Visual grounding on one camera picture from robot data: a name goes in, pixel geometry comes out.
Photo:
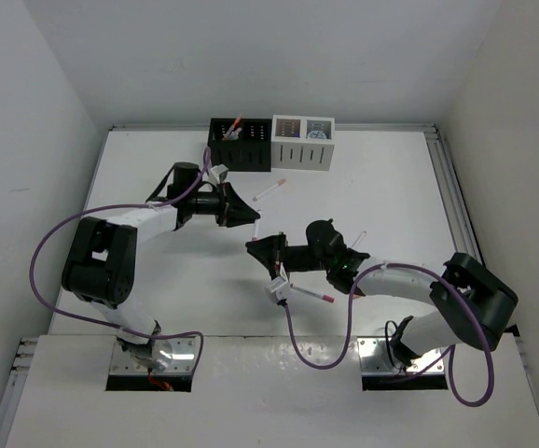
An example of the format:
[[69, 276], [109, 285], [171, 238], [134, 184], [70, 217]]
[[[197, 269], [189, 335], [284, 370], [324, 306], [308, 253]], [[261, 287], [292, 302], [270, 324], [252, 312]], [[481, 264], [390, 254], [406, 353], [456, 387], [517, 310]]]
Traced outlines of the white slotted pen holder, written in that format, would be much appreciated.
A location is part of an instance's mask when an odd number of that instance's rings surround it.
[[[274, 115], [271, 126], [271, 167], [327, 172], [335, 149], [333, 118]], [[308, 139], [311, 131], [323, 131], [325, 140]]]

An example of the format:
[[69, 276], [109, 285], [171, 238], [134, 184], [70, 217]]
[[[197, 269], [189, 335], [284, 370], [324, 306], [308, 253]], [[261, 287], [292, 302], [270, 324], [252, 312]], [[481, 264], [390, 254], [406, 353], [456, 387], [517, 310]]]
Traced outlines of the red pen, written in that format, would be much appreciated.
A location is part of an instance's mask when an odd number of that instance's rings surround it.
[[233, 129], [233, 130], [235, 130], [235, 129], [238, 127], [238, 125], [239, 125], [239, 123], [241, 122], [241, 120], [242, 120], [242, 113], [239, 114], [239, 115], [237, 116], [237, 118], [235, 118], [235, 120], [233, 121], [233, 123], [232, 123], [232, 129]]

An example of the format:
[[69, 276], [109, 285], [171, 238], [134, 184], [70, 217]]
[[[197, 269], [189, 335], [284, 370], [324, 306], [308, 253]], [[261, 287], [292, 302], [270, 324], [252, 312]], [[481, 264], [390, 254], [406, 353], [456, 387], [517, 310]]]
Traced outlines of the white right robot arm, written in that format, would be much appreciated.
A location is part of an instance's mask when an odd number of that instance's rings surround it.
[[435, 348], [458, 343], [495, 350], [518, 305], [509, 286], [465, 253], [454, 253], [442, 273], [436, 273], [354, 250], [332, 220], [313, 221], [306, 238], [305, 245], [290, 245], [279, 233], [245, 246], [269, 272], [278, 303], [287, 299], [284, 287], [290, 273], [323, 271], [332, 287], [355, 298], [389, 296], [434, 306], [428, 315], [398, 323], [390, 340], [396, 366], [408, 367]]

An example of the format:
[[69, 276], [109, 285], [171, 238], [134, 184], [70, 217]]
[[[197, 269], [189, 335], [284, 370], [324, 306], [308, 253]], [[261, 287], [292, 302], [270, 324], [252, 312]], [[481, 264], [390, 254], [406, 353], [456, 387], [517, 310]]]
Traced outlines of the orange pen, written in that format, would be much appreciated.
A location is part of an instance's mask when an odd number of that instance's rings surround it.
[[223, 134], [223, 137], [222, 137], [222, 140], [228, 140], [229, 137], [233, 134], [234, 130], [232, 129], [232, 123], [231, 125], [228, 127], [228, 129], [224, 132]]

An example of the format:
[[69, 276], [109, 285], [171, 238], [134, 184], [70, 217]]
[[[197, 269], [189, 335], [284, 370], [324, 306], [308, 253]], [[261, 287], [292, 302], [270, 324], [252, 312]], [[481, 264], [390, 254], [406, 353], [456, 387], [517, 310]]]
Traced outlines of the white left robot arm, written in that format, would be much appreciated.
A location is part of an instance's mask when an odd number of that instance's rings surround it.
[[147, 197], [145, 207], [108, 218], [83, 217], [62, 271], [62, 288], [95, 308], [117, 330], [121, 348], [142, 364], [163, 354], [161, 327], [131, 291], [138, 249], [181, 229], [193, 216], [214, 217], [223, 228], [256, 223], [260, 215], [227, 181], [228, 168], [208, 175], [195, 163], [175, 163]]

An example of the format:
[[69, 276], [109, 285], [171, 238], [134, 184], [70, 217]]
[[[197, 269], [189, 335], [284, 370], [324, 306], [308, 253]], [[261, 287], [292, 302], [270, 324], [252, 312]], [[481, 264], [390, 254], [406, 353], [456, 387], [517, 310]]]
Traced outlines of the pink capped white marker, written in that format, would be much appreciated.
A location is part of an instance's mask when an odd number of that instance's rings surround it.
[[359, 246], [359, 245], [363, 242], [363, 240], [365, 239], [366, 234], [367, 234], [366, 231], [360, 232], [359, 235], [357, 236], [357, 238], [356, 238], [356, 239], [354, 240], [354, 242], [352, 243], [351, 248], [352, 248], [352, 249], [358, 248], [358, 246]]

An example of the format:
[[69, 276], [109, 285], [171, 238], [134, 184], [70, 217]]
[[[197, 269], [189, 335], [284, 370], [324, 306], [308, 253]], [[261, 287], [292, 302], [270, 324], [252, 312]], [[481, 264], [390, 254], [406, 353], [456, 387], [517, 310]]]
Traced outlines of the black slotted pen holder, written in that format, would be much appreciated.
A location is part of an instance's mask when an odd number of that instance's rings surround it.
[[234, 119], [211, 118], [207, 145], [212, 165], [224, 164], [231, 172], [271, 171], [270, 119], [241, 119], [230, 137], [224, 135]]

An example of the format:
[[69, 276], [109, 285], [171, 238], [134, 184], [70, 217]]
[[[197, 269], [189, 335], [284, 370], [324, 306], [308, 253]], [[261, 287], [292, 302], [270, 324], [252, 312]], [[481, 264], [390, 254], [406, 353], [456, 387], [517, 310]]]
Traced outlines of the metal base plate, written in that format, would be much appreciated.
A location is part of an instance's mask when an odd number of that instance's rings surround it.
[[441, 349], [431, 350], [422, 357], [412, 360], [410, 366], [405, 366], [394, 356], [387, 355], [383, 336], [358, 337], [356, 342], [360, 372], [363, 377], [391, 378], [416, 375], [421, 371], [423, 375], [428, 376], [443, 376], [445, 373]]
[[195, 338], [177, 338], [136, 345], [118, 340], [109, 373], [116, 376], [190, 375], [194, 371], [199, 343]]

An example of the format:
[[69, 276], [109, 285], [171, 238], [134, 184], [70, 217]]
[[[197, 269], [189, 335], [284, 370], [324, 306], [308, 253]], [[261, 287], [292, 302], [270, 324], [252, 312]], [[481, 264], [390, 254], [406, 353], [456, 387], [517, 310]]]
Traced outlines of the magenta capped white marker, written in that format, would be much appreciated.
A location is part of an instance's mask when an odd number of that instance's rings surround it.
[[297, 285], [294, 285], [294, 284], [291, 284], [290, 287], [291, 287], [291, 289], [293, 291], [295, 291], [295, 292], [297, 292], [299, 294], [304, 294], [306, 296], [313, 297], [313, 298], [315, 298], [317, 300], [320, 300], [320, 301], [325, 301], [325, 302], [328, 302], [328, 303], [333, 303], [335, 301], [335, 299], [332, 296], [322, 294], [322, 293], [310, 290], [308, 288], [300, 287], [300, 286], [297, 286]]

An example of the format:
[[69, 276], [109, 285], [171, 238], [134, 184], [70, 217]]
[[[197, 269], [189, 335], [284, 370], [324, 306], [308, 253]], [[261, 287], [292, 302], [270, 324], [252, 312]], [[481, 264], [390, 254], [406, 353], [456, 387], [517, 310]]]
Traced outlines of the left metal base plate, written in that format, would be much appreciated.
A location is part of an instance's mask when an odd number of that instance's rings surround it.
[[177, 338], [136, 345], [118, 340], [109, 373], [116, 376], [190, 375], [194, 371], [199, 343], [195, 338]]

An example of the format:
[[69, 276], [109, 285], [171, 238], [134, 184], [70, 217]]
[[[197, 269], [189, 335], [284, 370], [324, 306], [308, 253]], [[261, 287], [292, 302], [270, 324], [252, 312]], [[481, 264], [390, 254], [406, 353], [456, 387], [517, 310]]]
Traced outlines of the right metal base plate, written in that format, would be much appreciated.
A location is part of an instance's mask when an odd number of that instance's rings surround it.
[[416, 375], [421, 371], [423, 375], [428, 376], [443, 376], [445, 373], [441, 349], [431, 350], [422, 357], [412, 360], [410, 366], [405, 366], [394, 356], [387, 355], [383, 336], [358, 337], [356, 342], [360, 372], [363, 377], [391, 378]]

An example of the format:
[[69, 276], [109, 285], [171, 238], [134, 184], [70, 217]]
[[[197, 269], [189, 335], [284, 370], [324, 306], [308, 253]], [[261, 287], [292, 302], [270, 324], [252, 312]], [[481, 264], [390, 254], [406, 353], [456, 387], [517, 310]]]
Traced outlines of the purple capped white marker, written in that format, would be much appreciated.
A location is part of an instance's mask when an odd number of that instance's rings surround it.
[[263, 217], [262, 210], [257, 209], [256, 211], [259, 214], [259, 217], [255, 220], [255, 223], [254, 223], [253, 232], [252, 232], [252, 238], [251, 238], [252, 242], [257, 241], [258, 238], [259, 238], [260, 224], [261, 224], [261, 220], [262, 220], [262, 217]]

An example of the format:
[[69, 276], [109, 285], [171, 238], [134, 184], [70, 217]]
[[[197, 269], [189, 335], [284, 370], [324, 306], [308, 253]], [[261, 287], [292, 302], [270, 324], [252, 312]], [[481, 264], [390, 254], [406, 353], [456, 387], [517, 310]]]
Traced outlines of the beige capped white marker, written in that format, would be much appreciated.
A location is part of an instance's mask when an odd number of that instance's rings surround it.
[[264, 189], [263, 191], [259, 192], [258, 194], [256, 194], [253, 198], [252, 198], [252, 201], [253, 202], [259, 202], [261, 199], [265, 198], [266, 196], [268, 196], [269, 194], [271, 194], [274, 190], [278, 189], [279, 187], [281, 187], [284, 183], [286, 182], [286, 179], [285, 178], [282, 178], [280, 180], [278, 180], [277, 182], [273, 183], [271, 186], [269, 186], [268, 188]]

